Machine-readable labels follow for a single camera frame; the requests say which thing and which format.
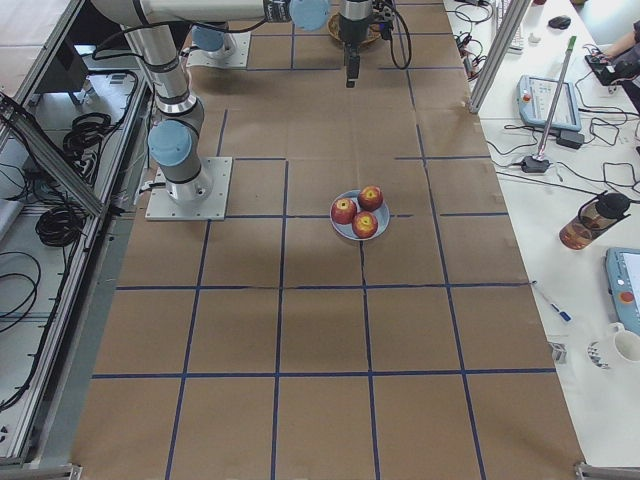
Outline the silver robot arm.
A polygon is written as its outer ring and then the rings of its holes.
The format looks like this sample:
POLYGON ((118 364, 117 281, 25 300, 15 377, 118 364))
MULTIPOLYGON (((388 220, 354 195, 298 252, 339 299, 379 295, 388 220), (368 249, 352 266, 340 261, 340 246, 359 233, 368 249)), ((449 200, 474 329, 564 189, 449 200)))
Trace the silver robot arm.
POLYGON ((93 5, 122 27, 156 88, 157 106, 165 119, 151 130, 148 146, 165 177, 169 197, 182 203, 206 198, 213 176, 204 171, 197 154, 203 106, 190 90, 168 24, 258 20, 317 30, 329 14, 327 1, 95 1, 93 5))

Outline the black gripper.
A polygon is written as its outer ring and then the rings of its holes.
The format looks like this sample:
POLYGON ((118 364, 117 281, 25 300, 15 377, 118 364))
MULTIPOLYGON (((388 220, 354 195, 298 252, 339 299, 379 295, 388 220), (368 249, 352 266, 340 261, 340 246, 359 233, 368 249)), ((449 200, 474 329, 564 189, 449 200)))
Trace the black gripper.
POLYGON ((339 5, 339 36, 344 46, 344 67, 347 88, 354 88, 359 78, 360 54, 358 47, 367 39, 373 18, 371 0, 342 0, 339 5))

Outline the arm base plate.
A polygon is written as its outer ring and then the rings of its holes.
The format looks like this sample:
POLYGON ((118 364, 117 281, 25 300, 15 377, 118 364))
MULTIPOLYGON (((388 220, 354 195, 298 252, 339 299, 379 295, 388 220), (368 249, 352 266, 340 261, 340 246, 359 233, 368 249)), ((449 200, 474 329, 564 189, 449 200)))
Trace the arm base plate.
POLYGON ((145 218, 149 221, 223 221, 227 210, 233 159, 205 157, 199 175, 191 182, 168 181, 158 170, 145 218))
POLYGON ((250 33, 223 33, 194 27, 192 45, 187 54, 187 67, 244 69, 247 67, 250 33))

